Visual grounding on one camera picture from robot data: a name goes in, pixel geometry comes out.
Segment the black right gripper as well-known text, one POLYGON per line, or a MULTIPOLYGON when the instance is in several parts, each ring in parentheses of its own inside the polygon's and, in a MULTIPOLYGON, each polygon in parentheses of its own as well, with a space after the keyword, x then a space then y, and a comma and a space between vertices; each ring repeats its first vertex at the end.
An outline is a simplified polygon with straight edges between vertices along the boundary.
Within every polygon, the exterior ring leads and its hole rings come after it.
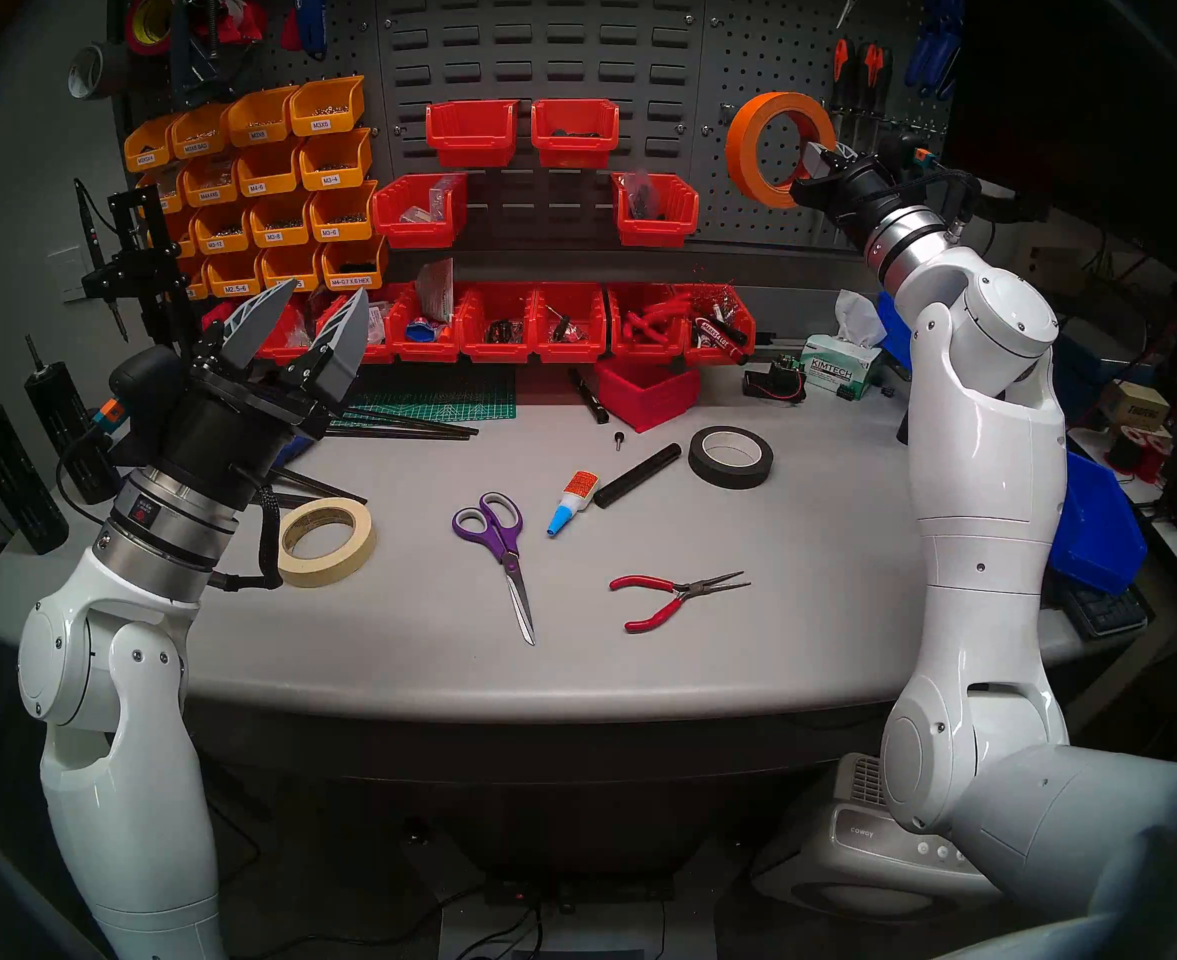
POLYGON ((831 148, 805 144, 802 169, 807 176, 792 182, 794 204, 827 206, 826 219, 852 247, 866 247, 878 225, 895 211, 906 207, 892 169, 877 156, 856 160, 856 151, 847 144, 836 144, 831 148), (830 196, 830 176, 837 173, 840 176, 830 196))

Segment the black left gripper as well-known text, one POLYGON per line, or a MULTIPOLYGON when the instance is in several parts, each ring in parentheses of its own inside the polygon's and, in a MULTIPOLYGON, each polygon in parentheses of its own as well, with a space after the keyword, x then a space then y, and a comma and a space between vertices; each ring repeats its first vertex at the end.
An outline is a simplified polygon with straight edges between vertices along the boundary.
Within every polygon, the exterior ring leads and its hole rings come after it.
POLYGON ((222 324, 220 356, 191 364, 174 404, 148 435, 148 467, 232 511, 270 484, 277 456, 295 436, 319 439, 344 408, 370 338, 370 295, 335 306, 314 342, 281 376, 250 379, 250 366, 299 284, 286 278, 239 306, 222 324))

